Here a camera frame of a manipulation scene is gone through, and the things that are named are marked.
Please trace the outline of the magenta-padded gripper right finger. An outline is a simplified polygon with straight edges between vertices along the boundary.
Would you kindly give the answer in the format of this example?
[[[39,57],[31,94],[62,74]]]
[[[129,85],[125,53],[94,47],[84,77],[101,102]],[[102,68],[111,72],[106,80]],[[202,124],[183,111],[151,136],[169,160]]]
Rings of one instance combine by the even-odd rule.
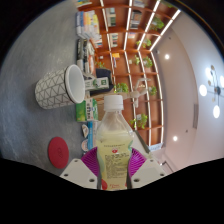
[[[141,188],[166,176],[152,153],[142,154],[137,149],[132,149],[128,174],[132,189]]]

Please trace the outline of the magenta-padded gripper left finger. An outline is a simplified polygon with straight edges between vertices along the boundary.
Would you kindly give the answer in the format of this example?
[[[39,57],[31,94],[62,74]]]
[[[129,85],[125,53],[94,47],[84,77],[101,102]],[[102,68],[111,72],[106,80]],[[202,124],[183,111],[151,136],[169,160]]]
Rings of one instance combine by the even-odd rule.
[[[60,177],[78,186],[96,189],[98,186],[98,175],[97,148],[93,148],[81,159],[73,159]]]

